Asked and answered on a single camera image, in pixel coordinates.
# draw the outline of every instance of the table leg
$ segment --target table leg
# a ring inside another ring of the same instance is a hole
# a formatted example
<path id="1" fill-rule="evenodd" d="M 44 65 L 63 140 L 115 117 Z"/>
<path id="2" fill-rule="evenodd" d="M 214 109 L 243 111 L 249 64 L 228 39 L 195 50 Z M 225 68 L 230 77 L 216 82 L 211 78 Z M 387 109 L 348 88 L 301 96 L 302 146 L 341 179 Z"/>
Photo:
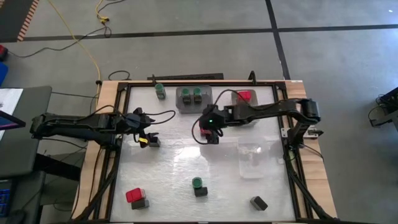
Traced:
<path id="1" fill-rule="evenodd" d="M 57 175 L 70 180 L 79 181 L 80 179 L 79 167 L 52 159 L 48 156 L 43 156 L 41 154 L 36 155 L 33 169 L 42 170 L 48 174 Z"/>

